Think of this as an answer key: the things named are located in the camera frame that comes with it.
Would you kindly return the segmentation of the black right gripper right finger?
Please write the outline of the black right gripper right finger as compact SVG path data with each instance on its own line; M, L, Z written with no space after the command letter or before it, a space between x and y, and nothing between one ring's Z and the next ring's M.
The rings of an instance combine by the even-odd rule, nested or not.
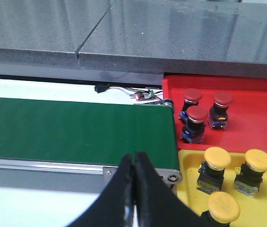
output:
M163 182L145 152L135 154L134 196L140 227L208 227Z

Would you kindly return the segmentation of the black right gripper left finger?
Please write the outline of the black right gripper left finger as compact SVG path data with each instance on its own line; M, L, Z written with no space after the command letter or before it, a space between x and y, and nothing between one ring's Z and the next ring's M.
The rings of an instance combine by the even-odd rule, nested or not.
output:
M123 156L117 171L94 203L68 226L132 227L134 221L132 156Z

